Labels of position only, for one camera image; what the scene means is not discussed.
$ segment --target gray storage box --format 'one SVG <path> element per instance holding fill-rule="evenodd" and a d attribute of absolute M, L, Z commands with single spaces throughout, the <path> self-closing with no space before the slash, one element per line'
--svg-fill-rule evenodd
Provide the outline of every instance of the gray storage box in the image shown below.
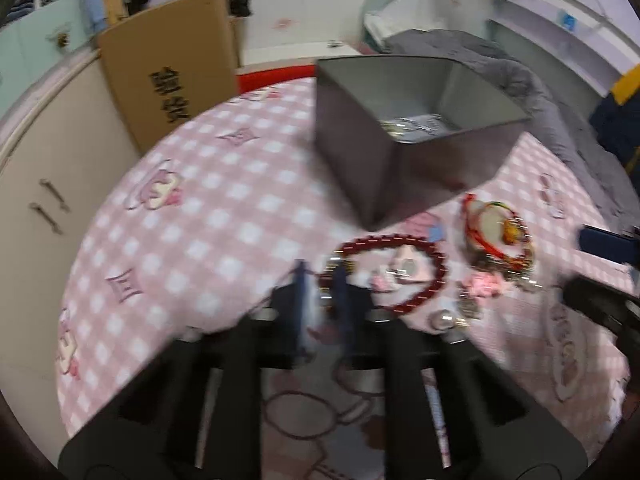
<path fill-rule="evenodd" d="M 491 179 L 529 116 L 461 63 L 417 56 L 318 60 L 316 149 L 375 231 Z M 438 131 L 392 136 L 397 118 Z"/>

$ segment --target metal handle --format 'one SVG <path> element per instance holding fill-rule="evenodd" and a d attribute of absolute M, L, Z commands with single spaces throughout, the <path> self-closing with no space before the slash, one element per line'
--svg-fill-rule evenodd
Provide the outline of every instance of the metal handle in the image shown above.
<path fill-rule="evenodd" d="M 29 204 L 29 208 L 33 209 L 36 213 L 38 213 L 40 216 L 42 216 L 47 223 L 51 226 L 51 229 L 53 232 L 55 232 L 55 234 L 57 235 L 61 235 L 62 234 L 62 229 L 60 229 L 60 226 L 58 225 L 58 223 L 51 218 L 46 211 L 44 211 L 44 209 L 42 208 L 42 206 L 40 204 L 36 204 L 35 202 L 31 202 Z"/>
<path fill-rule="evenodd" d="M 70 207 L 66 204 L 64 197 L 53 186 L 50 180 L 47 180 L 46 178 L 41 178 L 40 185 L 58 199 L 58 201 L 60 202 L 60 209 L 66 211 L 67 213 L 71 211 Z"/>

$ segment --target gray bedding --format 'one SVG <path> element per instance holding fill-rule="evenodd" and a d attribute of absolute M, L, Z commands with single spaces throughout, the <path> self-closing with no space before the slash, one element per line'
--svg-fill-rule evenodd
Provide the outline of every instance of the gray bedding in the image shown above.
<path fill-rule="evenodd" d="M 389 38 L 386 50 L 454 59 L 480 73 L 532 116 L 527 130 L 573 171 L 612 231 L 640 225 L 636 191 L 616 157 L 597 143 L 590 124 L 497 44 L 458 30 L 408 30 Z"/>

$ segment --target mint green cabinet door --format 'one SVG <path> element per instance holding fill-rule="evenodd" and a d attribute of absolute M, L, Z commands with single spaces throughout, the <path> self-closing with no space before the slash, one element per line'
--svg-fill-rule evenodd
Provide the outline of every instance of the mint green cabinet door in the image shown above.
<path fill-rule="evenodd" d="M 0 118 L 31 84 L 17 25 L 0 29 Z"/>
<path fill-rule="evenodd" d="M 31 82 L 89 40 L 82 23 L 80 0 L 58 0 L 23 17 L 17 25 Z M 58 46 L 59 34 L 68 34 L 65 48 Z"/>

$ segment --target tablecloth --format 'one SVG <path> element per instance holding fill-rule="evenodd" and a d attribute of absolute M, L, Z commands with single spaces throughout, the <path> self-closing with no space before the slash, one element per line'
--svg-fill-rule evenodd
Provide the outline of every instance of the tablecloth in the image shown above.
<path fill-rule="evenodd" d="M 232 326 L 296 258 L 319 272 L 339 244 L 364 234 L 312 148 L 314 104 L 314 80 L 307 78 L 212 108 L 159 142 L 105 200 L 72 266 L 58 327 L 58 398 L 70 435 L 172 334 L 185 326 Z M 564 218 L 554 217 L 543 192 L 548 178 Z M 531 135 L 523 133 L 497 176 L 474 192 L 524 218 L 545 290 L 512 287 L 489 300 L 469 335 L 594 457 L 620 418 L 628 370 L 610 334 L 563 307 L 556 285 L 573 269 L 631 291 L 628 273 L 576 250 L 576 229 L 604 222 L 571 172 Z M 470 272 L 461 198 L 430 210 L 446 226 L 440 245 L 449 273 L 436 299 L 404 318 L 419 330 L 428 313 L 456 307 L 456 282 Z M 423 219 L 382 232 L 421 234 Z M 354 282 L 366 284 L 389 258 L 384 251 L 365 256 Z M 335 330 L 315 323 L 305 332 L 315 343 L 308 363 L 264 374 L 264 476 L 378 478 L 380 371 L 349 370 Z M 431 381 L 426 374 L 436 404 Z M 446 430 L 438 428 L 446 460 Z"/>

